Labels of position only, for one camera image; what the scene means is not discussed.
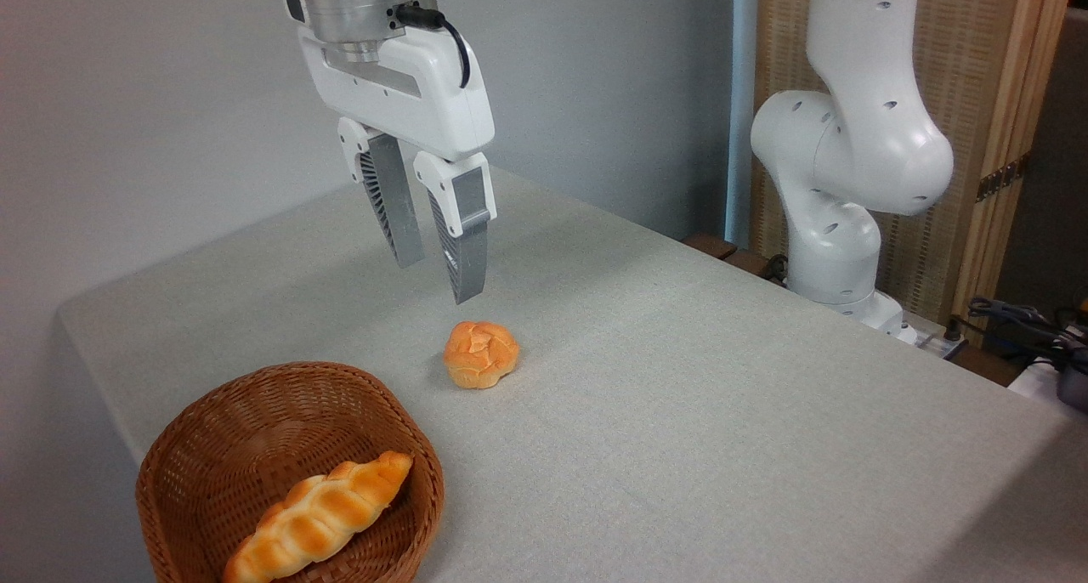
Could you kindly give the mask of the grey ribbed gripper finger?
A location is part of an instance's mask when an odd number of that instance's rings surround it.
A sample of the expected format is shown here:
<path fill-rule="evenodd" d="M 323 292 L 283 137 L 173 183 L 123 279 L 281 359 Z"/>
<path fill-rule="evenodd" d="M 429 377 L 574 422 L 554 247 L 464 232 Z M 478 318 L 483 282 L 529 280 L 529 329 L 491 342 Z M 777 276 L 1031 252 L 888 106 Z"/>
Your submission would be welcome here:
<path fill-rule="evenodd" d="M 400 142 L 393 135 L 339 117 L 337 134 L 351 179 L 364 194 L 398 266 L 424 258 Z"/>
<path fill-rule="evenodd" d="M 428 191 L 452 296 L 463 303 L 485 288 L 487 225 L 497 216 L 489 161 L 483 153 L 446 161 L 420 150 L 413 170 Z"/>

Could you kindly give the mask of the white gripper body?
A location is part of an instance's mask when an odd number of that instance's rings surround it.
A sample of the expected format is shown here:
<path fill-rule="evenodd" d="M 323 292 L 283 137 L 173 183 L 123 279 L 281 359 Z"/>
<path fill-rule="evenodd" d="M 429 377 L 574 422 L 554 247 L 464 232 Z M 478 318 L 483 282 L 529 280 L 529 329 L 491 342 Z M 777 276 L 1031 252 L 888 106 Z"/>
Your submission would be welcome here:
<path fill-rule="evenodd" d="M 465 160 L 494 140 L 477 57 L 469 54 L 470 79 L 462 88 L 450 33 L 407 28 L 378 46 L 376 63 L 351 63 L 304 26 L 297 37 L 316 91 L 335 113 L 447 161 Z"/>

